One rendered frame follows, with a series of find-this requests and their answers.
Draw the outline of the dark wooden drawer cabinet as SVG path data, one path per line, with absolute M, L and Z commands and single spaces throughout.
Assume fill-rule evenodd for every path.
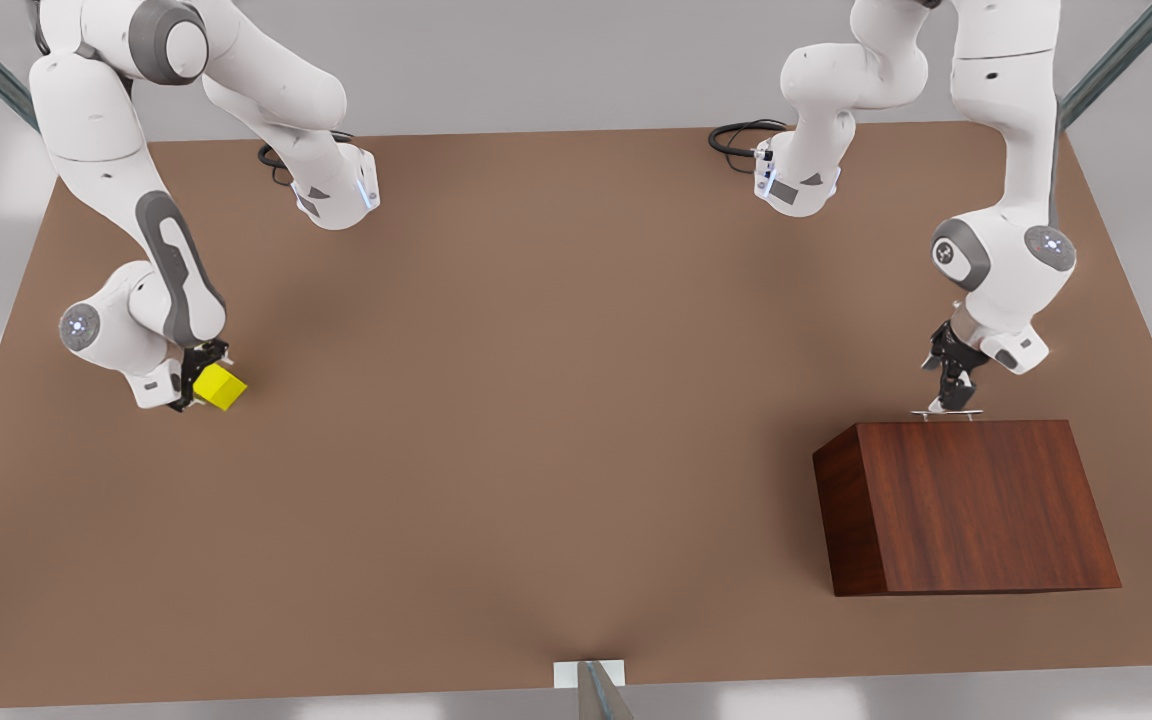
M 840 597 L 1120 588 L 1068 420 L 858 423 L 813 464 Z

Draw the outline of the silver frame post with foot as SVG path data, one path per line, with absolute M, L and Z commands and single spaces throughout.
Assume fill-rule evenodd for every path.
M 575 688 L 579 720 L 635 720 L 620 689 L 626 687 L 626 661 L 581 660 L 553 664 L 553 685 Z

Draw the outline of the yellow cube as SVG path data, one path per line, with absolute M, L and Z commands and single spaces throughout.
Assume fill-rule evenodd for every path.
M 192 392 L 195 400 L 225 411 L 247 392 L 247 382 L 234 376 L 223 363 L 214 363 L 200 370 Z

